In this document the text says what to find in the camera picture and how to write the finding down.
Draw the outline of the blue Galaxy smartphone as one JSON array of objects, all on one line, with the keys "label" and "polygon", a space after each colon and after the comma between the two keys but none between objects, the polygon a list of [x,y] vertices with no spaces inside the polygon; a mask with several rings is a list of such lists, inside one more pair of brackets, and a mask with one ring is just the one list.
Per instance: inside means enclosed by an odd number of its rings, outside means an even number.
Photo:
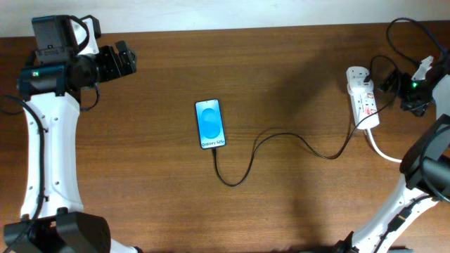
[{"label": "blue Galaxy smartphone", "polygon": [[195,103],[200,147],[203,150],[226,145],[226,136],[218,99]]}]

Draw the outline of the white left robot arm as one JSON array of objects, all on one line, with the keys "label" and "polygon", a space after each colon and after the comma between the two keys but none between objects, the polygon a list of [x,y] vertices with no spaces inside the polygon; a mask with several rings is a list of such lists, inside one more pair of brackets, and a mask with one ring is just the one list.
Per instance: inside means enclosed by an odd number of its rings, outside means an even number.
[{"label": "white left robot arm", "polygon": [[75,140],[82,91],[134,74],[136,54],[124,41],[99,46],[100,23],[91,15],[33,18],[32,27],[37,48],[15,98],[27,120],[27,189],[20,221],[4,226],[6,251],[133,252],[112,238],[103,217],[84,211]]}]

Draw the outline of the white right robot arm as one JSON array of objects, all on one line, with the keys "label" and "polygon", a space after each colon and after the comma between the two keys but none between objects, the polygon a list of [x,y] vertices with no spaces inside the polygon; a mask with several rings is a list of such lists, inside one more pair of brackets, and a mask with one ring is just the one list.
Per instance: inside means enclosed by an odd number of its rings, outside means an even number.
[{"label": "white right robot arm", "polygon": [[336,243],[333,252],[391,252],[395,240],[422,213],[449,201],[449,52],[435,63],[431,56],[414,74],[391,72],[380,84],[401,100],[401,109],[420,117],[436,106],[433,125],[398,161],[401,173],[394,192],[363,227]]}]

